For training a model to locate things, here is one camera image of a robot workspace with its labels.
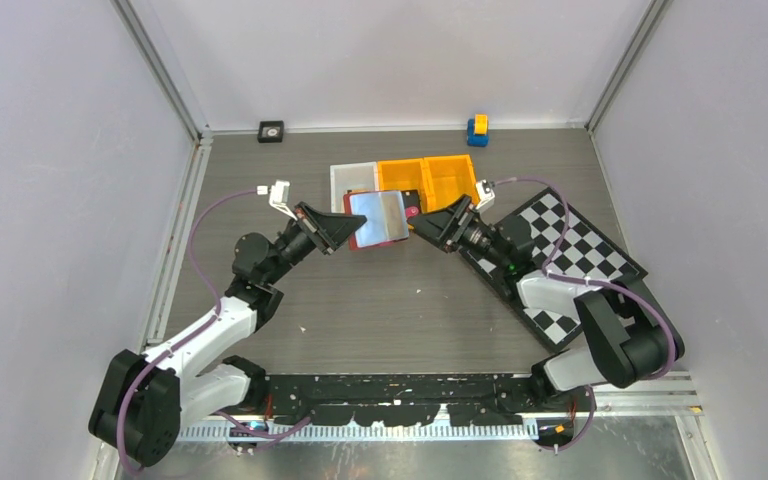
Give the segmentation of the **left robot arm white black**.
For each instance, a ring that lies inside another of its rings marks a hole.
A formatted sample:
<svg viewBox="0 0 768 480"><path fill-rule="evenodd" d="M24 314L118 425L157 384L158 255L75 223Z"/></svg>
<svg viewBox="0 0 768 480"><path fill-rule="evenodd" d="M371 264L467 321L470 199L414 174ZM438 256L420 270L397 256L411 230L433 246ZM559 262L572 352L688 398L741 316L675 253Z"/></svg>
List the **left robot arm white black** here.
<svg viewBox="0 0 768 480"><path fill-rule="evenodd" d="M242 235L234 246L233 278L218 302L163 344L142 353L124 349L110 361L88 431L116 448L124 466L151 467L182 429L235 406L258 412L267 398L266 372L223 352L272 319L283 294L276 283L315 250L334 253L367 222L363 215L326 213L305 202L270 240Z"/></svg>

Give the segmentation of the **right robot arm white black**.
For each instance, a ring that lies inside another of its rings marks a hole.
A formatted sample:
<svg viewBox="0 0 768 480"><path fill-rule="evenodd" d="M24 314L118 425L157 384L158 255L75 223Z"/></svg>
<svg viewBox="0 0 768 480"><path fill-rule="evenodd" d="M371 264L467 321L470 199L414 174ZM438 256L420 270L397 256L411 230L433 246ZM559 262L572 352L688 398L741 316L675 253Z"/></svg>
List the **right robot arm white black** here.
<svg viewBox="0 0 768 480"><path fill-rule="evenodd" d="M459 253L549 350L530 385L544 410L580 386L658 378L685 353L645 271L554 194L494 224L468 196L408 222L431 245Z"/></svg>

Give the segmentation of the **red card holder wallet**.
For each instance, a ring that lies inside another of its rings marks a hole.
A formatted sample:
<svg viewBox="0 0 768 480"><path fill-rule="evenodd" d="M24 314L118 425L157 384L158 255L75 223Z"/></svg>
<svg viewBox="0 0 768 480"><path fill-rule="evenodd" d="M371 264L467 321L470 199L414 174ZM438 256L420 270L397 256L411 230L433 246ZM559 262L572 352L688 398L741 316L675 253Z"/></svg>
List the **red card holder wallet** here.
<svg viewBox="0 0 768 480"><path fill-rule="evenodd" d="M382 225L381 211L381 193L384 191L351 191L343 197L344 210L348 214L365 215L367 223L362 226L350 239L349 248L351 250L362 250L375 247L382 247L400 241L388 241ZM407 219L421 213L421 209L406 208L405 215Z"/></svg>

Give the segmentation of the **dark grey credit card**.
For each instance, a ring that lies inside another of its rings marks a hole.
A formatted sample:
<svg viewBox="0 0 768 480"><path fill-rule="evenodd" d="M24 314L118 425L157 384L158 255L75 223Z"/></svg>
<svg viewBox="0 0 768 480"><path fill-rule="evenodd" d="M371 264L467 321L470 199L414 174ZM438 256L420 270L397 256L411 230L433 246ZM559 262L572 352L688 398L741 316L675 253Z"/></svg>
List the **dark grey credit card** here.
<svg viewBox="0 0 768 480"><path fill-rule="evenodd" d="M417 190L403 190L402 196L406 208L421 209L421 198Z"/></svg>

